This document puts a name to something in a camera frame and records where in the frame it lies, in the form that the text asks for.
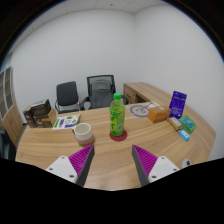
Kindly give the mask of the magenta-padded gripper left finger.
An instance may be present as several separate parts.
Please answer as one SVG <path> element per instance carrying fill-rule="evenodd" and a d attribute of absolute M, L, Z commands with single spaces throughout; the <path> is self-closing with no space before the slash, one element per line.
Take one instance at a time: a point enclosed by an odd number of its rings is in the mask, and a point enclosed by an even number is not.
<path fill-rule="evenodd" d="M 47 168 L 47 171 L 83 187 L 94 155 L 94 146 L 87 146 L 69 157 L 60 156 Z"/>

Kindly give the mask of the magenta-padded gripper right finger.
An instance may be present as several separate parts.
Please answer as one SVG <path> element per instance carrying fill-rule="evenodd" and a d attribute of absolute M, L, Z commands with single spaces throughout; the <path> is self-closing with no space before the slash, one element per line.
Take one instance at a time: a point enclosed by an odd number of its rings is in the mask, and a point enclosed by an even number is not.
<path fill-rule="evenodd" d="M 132 146 L 132 156 L 141 186 L 179 171 L 179 168 L 166 156 L 157 157 L 137 145 Z"/>

